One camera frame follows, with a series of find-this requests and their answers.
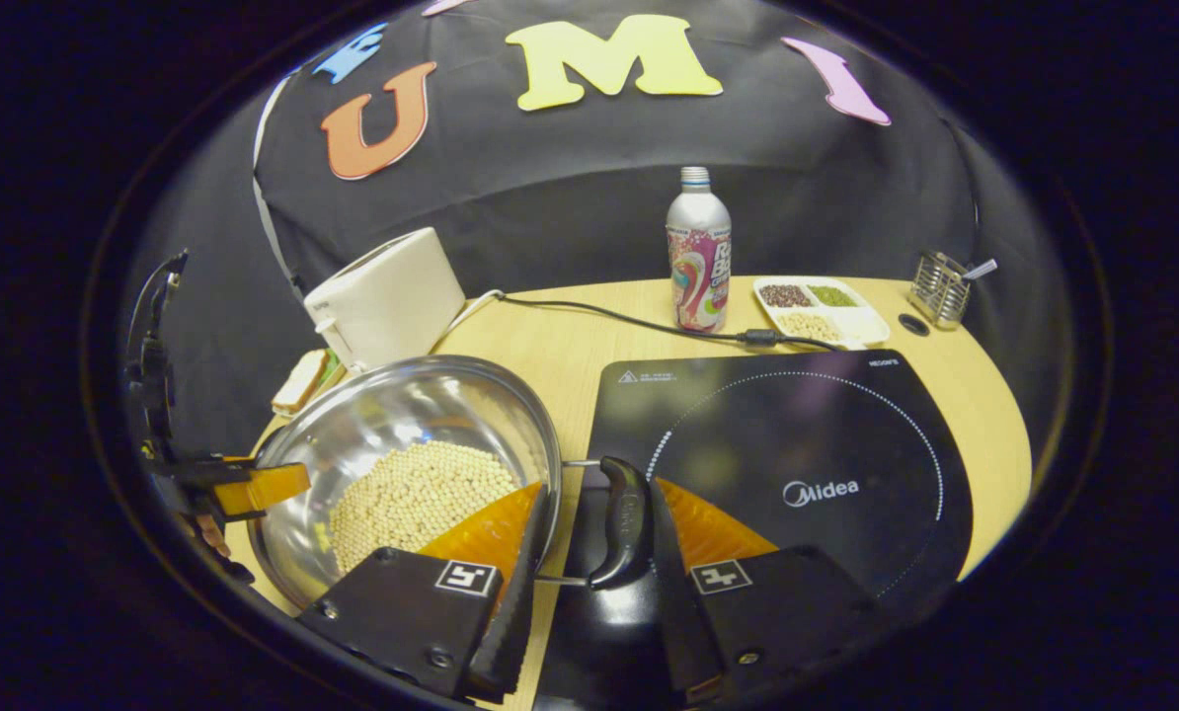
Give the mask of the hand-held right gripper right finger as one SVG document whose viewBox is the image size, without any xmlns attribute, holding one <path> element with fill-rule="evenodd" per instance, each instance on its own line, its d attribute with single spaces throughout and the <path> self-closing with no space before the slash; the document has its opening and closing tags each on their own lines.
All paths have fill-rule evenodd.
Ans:
<svg viewBox="0 0 1179 711">
<path fill-rule="evenodd" d="M 791 693 L 882 636 L 882 607 L 823 549 L 779 548 L 676 483 L 653 483 L 668 679 L 687 707 Z"/>
</svg>

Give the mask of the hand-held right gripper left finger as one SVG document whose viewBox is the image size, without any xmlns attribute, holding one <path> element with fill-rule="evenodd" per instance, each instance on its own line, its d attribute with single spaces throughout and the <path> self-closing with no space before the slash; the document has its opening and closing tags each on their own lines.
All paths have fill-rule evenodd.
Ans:
<svg viewBox="0 0 1179 711">
<path fill-rule="evenodd" d="M 299 613 L 365 665 L 446 698 L 503 702 L 518 686 L 549 489 L 534 483 L 419 552 L 382 546 Z"/>
</svg>

